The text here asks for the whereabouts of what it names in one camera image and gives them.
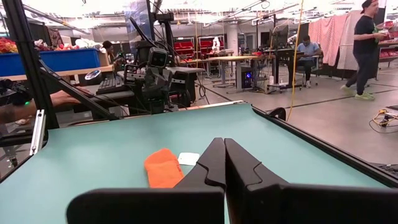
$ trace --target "orange towel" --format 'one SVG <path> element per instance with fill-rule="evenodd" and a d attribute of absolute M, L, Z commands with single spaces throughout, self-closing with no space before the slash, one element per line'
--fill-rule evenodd
<path fill-rule="evenodd" d="M 183 179 L 177 157 L 169 149 L 161 149 L 144 162 L 152 188 L 173 188 Z"/>

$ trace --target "white card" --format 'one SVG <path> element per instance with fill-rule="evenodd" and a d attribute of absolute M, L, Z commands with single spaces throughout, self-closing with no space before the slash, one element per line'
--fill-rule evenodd
<path fill-rule="evenodd" d="M 200 155 L 192 152 L 181 152 L 178 156 L 178 163 L 180 165 L 194 166 L 197 164 Z"/>

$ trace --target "hand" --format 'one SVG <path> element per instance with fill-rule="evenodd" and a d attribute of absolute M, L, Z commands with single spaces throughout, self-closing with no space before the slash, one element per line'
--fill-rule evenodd
<path fill-rule="evenodd" d="M 82 87 L 79 87 L 79 86 L 77 88 L 80 89 L 83 92 L 83 94 L 92 95 L 90 93 L 90 91 L 88 91 L 85 88 L 82 88 Z M 63 90 L 51 94 L 50 97 L 51 97 L 51 101 L 52 101 L 52 104 L 53 104 L 54 107 L 60 106 L 60 105 L 63 105 L 63 104 L 67 104 L 67 103 L 80 103 L 80 101 L 78 101 L 77 99 L 73 98 L 68 93 L 65 93 Z"/>
<path fill-rule="evenodd" d="M 381 40 L 384 39 L 385 37 L 387 37 L 387 34 L 383 34 L 383 33 L 375 33 L 373 34 L 373 37 L 377 40 Z"/>

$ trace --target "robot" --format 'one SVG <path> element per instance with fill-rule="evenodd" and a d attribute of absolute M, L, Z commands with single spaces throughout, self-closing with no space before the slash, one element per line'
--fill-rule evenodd
<path fill-rule="evenodd" d="M 220 52 L 220 42 L 219 42 L 219 40 L 218 40 L 218 37 L 215 37 L 214 39 L 213 39 L 213 46 L 212 46 L 212 51 L 214 52 L 214 53 L 218 53 L 218 52 Z"/>

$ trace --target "man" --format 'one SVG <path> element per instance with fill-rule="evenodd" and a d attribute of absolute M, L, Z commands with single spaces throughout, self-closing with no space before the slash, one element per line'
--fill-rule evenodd
<path fill-rule="evenodd" d="M 304 55 L 296 62 L 297 66 L 303 66 L 305 70 L 305 86 L 311 88 L 311 69 L 314 66 L 313 56 L 321 55 L 322 51 L 317 43 L 311 42 L 309 35 L 303 38 L 303 42 L 297 46 L 298 52 L 304 52 Z M 289 63 L 289 73 L 293 73 L 293 62 Z"/>
<path fill-rule="evenodd" d="M 114 62 L 113 45 L 112 45 L 112 43 L 110 41 L 108 41 L 108 40 L 105 40 L 102 43 L 102 46 L 103 46 L 103 48 L 106 49 L 106 53 L 108 53 L 109 63 L 112 64 Z"/>
<path fill-rule="evenodd" d="M 364 91 L 366 82 L 377 73 L 379 50 L 377 45 L 379 40 L 385 38 L 386 34 L 378 33 L 382 29 L 382 24 L 376 26 L 373 18 L 379 11 L 377 0 L 367 0 L 362 4 L 364 14 L 355 26 L 354 31 L 354 57 L 358 62 L 358 71 L 353 75 L 347 84 L 341 87 L 347 94 L 353 95 L 350 86 L 356 84 L 356 100 L 374 100 L 374 96 Z"/>
<path fill-rule="evenodd" d="M 79 89 L 84 91 L 86 94 L 89 94 L 88 90 L 84 88 Z M 64 91 L 58 91 L 56 93 L 53 93 L 50 95 L 50 97 L 54 107 L 67 103 L 80 103 L 78 100 L 70 96 L 68 93 L 65 93 Z M 23 106 L 0 106 L 0 124 L 6 124 L 17 121 L 19 119 L 27 118 L 29 116 L 35 115 L 36 111 L 36 105 L 33 101 L 31 101 L 28 105 Z"/>

